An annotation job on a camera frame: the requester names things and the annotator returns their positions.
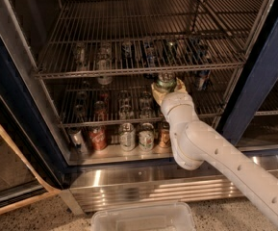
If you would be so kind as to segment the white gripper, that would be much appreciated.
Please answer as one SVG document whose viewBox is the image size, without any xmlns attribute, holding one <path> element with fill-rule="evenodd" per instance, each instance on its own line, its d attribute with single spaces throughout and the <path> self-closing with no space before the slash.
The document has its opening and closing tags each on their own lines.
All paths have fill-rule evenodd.
<svg viewBox="0 0 278 231">
<path fill-rule="evenodd" d="M 177 92 L 167 94 L 166 90 L 159 90 L 155 83 L 151 84 L 151 90 L 169 124 L 189 123 L 198 119 L 192 98 L 187 93 L 184 82 L 179 78 L 176 79 Z"/>
</svg>

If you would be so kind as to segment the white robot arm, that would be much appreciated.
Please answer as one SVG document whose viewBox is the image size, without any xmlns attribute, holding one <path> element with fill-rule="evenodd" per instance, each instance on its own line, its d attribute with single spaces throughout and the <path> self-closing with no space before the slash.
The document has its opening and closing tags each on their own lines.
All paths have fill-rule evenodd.
<svg viewBox="0 0 278 231">
<path fill-rule="evenodd" d="M 207 162 L 221 172 L 278 227 L 278 178 L 255 164 L 218 132 L 199 119 L 182 81 L 169 92 L 151 85 L 155 101 L 169 123 L 176 163 L 195 170 Z"/>
</svg>

